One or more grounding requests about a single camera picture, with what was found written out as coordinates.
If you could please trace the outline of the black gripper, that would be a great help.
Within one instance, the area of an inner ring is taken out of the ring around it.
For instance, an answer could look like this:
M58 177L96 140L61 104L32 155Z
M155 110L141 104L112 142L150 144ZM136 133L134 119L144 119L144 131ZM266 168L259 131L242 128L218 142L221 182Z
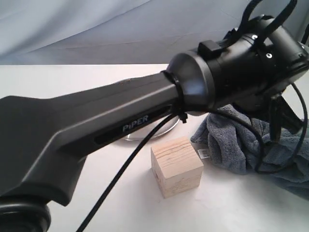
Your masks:
M296 134L303 127L303 121L280 94L272 97L251 95L232 103L232 106L247 117L269 123L270 139L273 142L280 140L282 129Z

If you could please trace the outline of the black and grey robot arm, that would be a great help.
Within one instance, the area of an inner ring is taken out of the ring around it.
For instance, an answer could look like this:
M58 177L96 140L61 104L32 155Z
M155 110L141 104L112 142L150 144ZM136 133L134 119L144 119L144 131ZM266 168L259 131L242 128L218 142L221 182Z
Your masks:
M45 232L47 204L70 203L92 152L161 119L232 104L297 132L301 120L281 93L309 68L309 51L278 19L242 20L223 40L203 41L157 74L50 99L0 101L0 229Z

